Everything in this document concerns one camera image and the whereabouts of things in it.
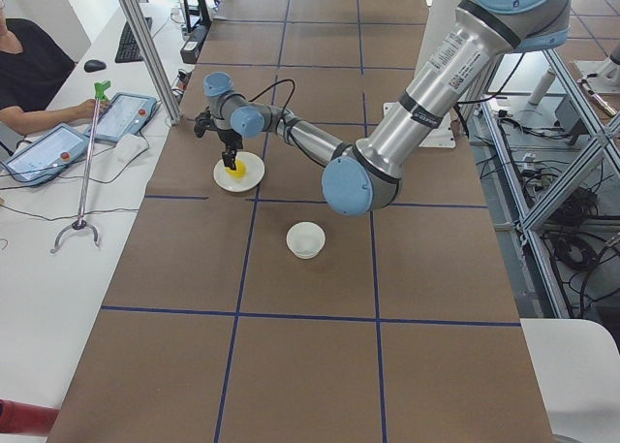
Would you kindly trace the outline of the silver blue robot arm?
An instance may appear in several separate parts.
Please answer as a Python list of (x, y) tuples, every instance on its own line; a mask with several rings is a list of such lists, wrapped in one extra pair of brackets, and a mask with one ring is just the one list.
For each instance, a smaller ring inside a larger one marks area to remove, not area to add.
[(194, 132), (216, 133), (234, 168), (243, 140), (273, 133), (323, 166), (322, 192), (336, 212), (359, 216), (391, 204), (403, 166), (491, 61), (555, 48), (568, 38), (571, 0), (460, 0), (455, 23), (367, 138), (343, 142), (290, 110), (248, 101), (231, 77), (203, 80), (205, 110)]

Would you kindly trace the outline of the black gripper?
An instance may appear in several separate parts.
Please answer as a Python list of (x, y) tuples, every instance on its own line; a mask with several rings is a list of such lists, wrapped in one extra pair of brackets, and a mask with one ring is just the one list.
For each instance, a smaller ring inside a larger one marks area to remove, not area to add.
[(234, 129), (219, 129), (217, 135), (225, 146), (225, 151), (222, 153), (224, 166), (236, 169), (235, 157), (237, 151), (242, 148), (242, 137)]

